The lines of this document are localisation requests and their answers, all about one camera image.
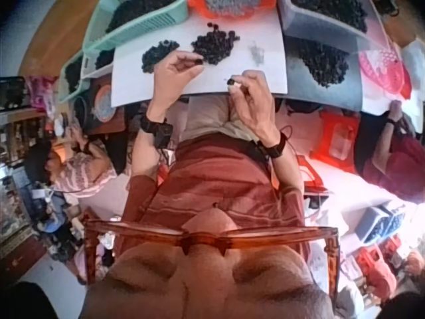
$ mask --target nose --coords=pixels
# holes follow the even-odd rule
[[[182,228],[190,233],[203,232],[219,235],[225,231],[235,230],[238,227],[224,211],[212,207],[187,221]]]

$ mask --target blue plastic crate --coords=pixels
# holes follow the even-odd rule
[[[385,228],[384,233],[382,234],[382,238],[385,239],[395,234],[401,228],[402,222],[404,221],[404,217],[406,216],[406,206],[403,204],[400,206],[396,206],[394,209],[391,209],[390,202],[386,205],[381,205],[379,208],[381,208],[385,213],[390,216],[388,225]]]
[[[70,93],[69,92],[69,84],[68,84],[68,81],[65,78],[66,67],[82,55],[83,55],[83,52],[78,51],[78,53],[76,55],[74,55],[72,58],[70,58],[69,61],[67,63],[65,63],[64,66],[62,67],[62,69],[60,70],[59,84],[58,84],[59,103],[65,103],[65,102],[69,101],[71,98],[74,98],[75,96],[77,96],[78,94],[87,90],[90,87],[90,79],[84,80],[80,77],[80,82],[78,83],[77,89],[74,92]]]
[[[88,24],[82,44],[85,53],[114,49],[148,32],[181,23],[189,16],[187,1],[176,0],[164,8],[142,15],[112,32],[106,33],[114,11],[125,1],[99,1]]]
[[[385,213],[382,209],[378,207],[368,207],[354,232],[362,243],[371,245],[382,238],[388,227],[389,219],[390,215]],[[374,231],[375,227],[380,227],[381,231],[379,231],[372,240],[368,240],[369,235]]]

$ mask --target pile of black beads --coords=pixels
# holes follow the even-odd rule
[[[69,93],[73,93],[80,82],[82,56],[65,68],[65,79],[68,81]]]
[[[151,47],[146,51],[142,58],[141,69],[144,73],[153,73],[153,67],[163,58],[165,58],[171,51],[180,47],[180,44],[175,41],[164,40],[161,41],[157,47]]]
[[[127,0],[115,10],[112,20],[105,32],[109,33],[131,20],[166,7],[174,1],[175,0]]]
[[[115,49],[102,51],[96,59],[96,70],[109,65],[114,60]]]
[[[367,32],[366,11],[359,0],[292,0],[294,5],[315,11]]]
[[[344,81],[348,70],[348,53],[316,41],[298,41],[299,58],[319,85],[328,88],[330,84]]]
[[[211,22],[208,27],[214,30],[206,35],[200,35],[195,42],[192,42],[193,52],[204,57],[204,61],[209,64],[217,65],[222,59],[230,56],[233,49],[234,41],[239,41],[240,37],[236,36],[234,31],[228,33],[220,31],[218,25]]]

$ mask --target brown sunglasses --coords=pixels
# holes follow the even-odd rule
[[[227,249],[247,249],[277,245],[293,245],[324,239],[326,242],[327,266],[329,273],[329,296],[335,309],[339,280],[339,236],[338,228],[333,227],[272,227],[227,231],[215,236],[210,233],[189,234],[166,228],[145,227],[138,223],[110,222],[99,219],[83,221],[84,244],[86,249],[87,282],[96,281],[96,246],[98,235],[113,232],[116,235],[140,239],[140,241],[161,243],[181,247],[184,254],[189,253],[192,245],[210,245],[216,247],[222,255]]]

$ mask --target pink striped shirt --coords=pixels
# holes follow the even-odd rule
[[[101,141],[93,142],[103,150],[104,144]],[[90,164],[93,156],[85,153],[77,153],[72,158],[64,162],[64,169],[54,182],[57,191],[71,193],[75,197],[91,197],[112,178],[117,177],[114,167],[110,164],[107,171],[102,173],[95,181],[90,181]]]

